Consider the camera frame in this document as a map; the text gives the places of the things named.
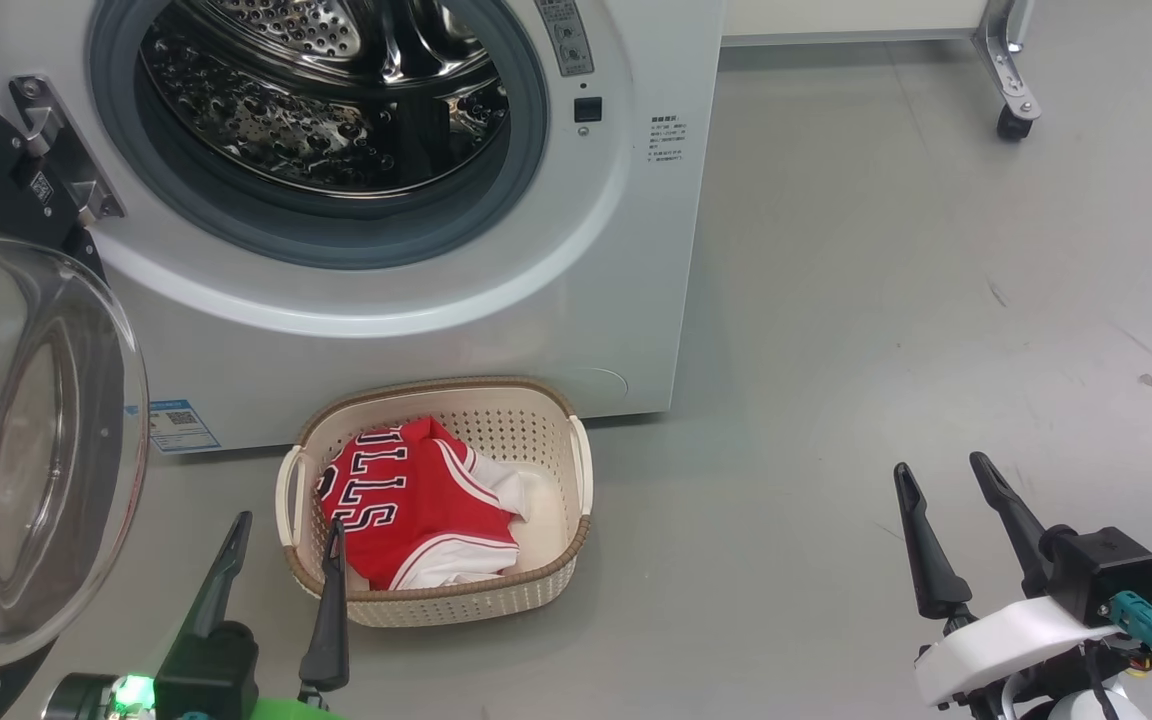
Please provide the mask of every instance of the open washing machine door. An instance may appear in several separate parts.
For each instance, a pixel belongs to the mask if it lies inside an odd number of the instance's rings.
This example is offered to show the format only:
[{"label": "open washing machine door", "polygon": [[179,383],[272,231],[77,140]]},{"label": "open washing machine door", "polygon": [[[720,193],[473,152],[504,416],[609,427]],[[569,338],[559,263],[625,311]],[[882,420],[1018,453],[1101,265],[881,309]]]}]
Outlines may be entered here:
[{"label": "open washing machine door", "polygon": [[147,442],[141,350],[79,222],[99,192],[67,174],[82,149],[59,118],[37,120],[0,118],[3,710],[108,577]]}]

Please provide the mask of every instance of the green part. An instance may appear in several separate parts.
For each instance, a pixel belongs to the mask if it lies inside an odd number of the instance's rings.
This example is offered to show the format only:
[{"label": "green part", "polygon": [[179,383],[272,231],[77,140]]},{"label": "green part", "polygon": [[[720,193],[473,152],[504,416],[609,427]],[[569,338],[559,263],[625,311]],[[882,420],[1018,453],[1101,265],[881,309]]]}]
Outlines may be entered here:
[{"label": "green part", "polygon": [[343,717],[333,715],[329,712],[310,707],[303,702],[286,700],[285,698],[262,697],[256,702],[256,710],[252,711],[251,720],[346,720]]},{"label": "green part", "polygon": [[1120,592],[1111,601],[1111,622],[1152,647],[1152,605],[1132,591]]},{"label": "green part", "polygon": [[154,710],[154,679],[145,675],[128,675],[114,687],[114,710],[123,711],[132,705],[142,710]]}]

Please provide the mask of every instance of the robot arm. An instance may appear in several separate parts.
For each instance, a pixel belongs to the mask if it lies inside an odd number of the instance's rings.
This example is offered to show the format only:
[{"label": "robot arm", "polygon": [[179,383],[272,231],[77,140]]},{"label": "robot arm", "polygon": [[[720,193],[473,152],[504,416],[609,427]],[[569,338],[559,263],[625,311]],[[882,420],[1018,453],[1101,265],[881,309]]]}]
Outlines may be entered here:
[{"label": "robot arm", "polygon": [[1152,667],[1152,602],[1144,600],[1152,553],[1116,528],[1043,528],[986,455],[976,452],[972,469],[1005,524],[1029,600],[972,615],[972,591],[937,540],[918,482],[896,465],[915,600],[920,615],[946,621],[945,638],[915,661],[923,700],[969,707],[977,720],[1016,720],[1018,703],[1044,697],[1051,700],[1024,720],[1144,720],[1116,675]]},{"label": "robot arm", "polygon": [[252,514],[242,511],[221,544],[207,578],[153,679],[74,673],[52,692],[46,720],[340,720],[323,694],[349,682],[346,635],[344,529],[333,524],[323,553],[323,598],[314,635],[301,660],[297,700],[262,698],[256,688],[260,650],[251,630],[225,620],[229,588],[242,570]]}]

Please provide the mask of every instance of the green light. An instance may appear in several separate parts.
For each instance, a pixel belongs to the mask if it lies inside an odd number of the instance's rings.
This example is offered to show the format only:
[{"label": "green light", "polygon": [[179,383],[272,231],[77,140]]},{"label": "green light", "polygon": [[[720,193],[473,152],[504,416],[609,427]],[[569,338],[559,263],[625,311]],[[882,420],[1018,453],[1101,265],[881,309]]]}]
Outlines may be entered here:
[{"label": "green light", "polygon": [[131,706],[154,710],[154,679],[128,675],[114,684],[114,710],[126,712]]}]

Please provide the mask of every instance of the metal stand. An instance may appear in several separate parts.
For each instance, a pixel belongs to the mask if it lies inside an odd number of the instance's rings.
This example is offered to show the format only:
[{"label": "metal stand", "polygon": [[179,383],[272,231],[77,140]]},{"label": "metal stand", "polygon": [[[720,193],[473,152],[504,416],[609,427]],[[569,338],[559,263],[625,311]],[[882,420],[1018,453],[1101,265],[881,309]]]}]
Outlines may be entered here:
[{"label": "metal stand", "polygon": [[1020,53],[1020,45],[1011,44],[1007,26],[1011,20],[1011,10],[1016,0],[990,0],[980,18],[980,26],[972,37],[984,63],[990,66],[993,85],[1001,92],[1007,105],[998,115],[998,137],[1005,141],[1023,141],[1029,136],[1029,128],[1043,114],[1038,101],[1029,92],[1029,85],[1021,78],[1016,69],[1014,51]]}]

